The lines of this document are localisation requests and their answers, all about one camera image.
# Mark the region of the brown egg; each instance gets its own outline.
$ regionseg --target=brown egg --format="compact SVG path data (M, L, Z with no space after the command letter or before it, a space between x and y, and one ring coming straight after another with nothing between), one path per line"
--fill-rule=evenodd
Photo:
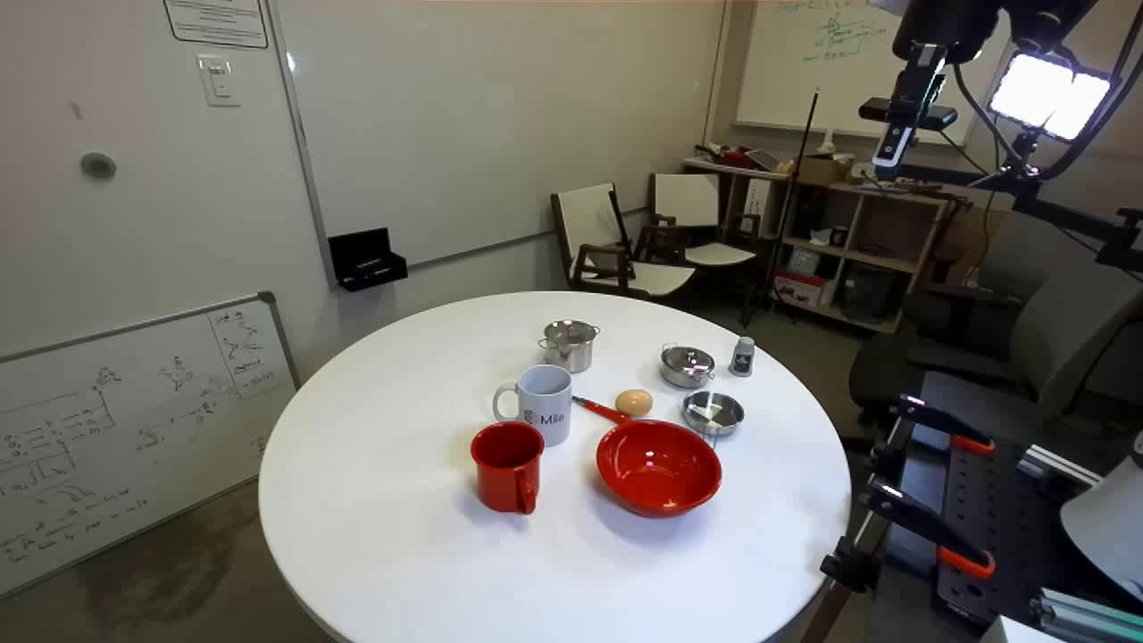
M628 389L615 399L616 411L632 418L650 413L650 394L642 389Z

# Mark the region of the light switch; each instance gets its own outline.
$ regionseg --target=light switch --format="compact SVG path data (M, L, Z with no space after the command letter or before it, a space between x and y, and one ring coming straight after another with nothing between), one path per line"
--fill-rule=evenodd
M234 107L240 103L234 95L234 70L230 59L216 54L198 56L199 78L207 95L207 104Z

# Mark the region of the whiteboard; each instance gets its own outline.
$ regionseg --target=whiteboard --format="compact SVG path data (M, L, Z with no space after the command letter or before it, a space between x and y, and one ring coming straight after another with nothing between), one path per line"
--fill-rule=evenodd
M621 208L701 143L722 6L273 0L319 230L387 226L410 264L553 228L551 193Z
M750 34L737 121L801 129L810 98L821 88L814 129L880 136L885 126L857 115L873 96L888 98L905 63L893 55L901 18L870 0L786 0L758 2ZM961 66L965 81L982 104L1008 43L1008 21L1001 18L983 53ZM964 143L975 113L957 88L952 67L936 104L954 107L957 122L945 134ZM921 140L944 140L921 131Z
M257 475L296 391L270 292L0 361L0 595Z

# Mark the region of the pot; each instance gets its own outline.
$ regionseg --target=pot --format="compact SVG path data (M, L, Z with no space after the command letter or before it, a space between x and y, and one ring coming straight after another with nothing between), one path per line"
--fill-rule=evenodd
M544 327L544 339L537 344L544 349L544 362L580 373L591 367L591 345L600 332L586 321L560 319Z
M697 389L714 379L714 359L697 348L664 346L658 372L677 387Z

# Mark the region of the mug handle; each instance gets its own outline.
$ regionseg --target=mug handle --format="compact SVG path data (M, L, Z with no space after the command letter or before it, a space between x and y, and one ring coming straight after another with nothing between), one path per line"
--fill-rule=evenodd
M496 395L493 396L493 416L496 416L496 419L499 420L501 423L509 423L512 420L520 419L519 413L514 418L509 418L499 412L499 396L510 392L515 393L517 397L520 396L520 394L517 393L515 391L515 384L501 385L501 388L496 389Z
M515 511L528 515L536 511L536 489L523 477L523 469L515 472Z

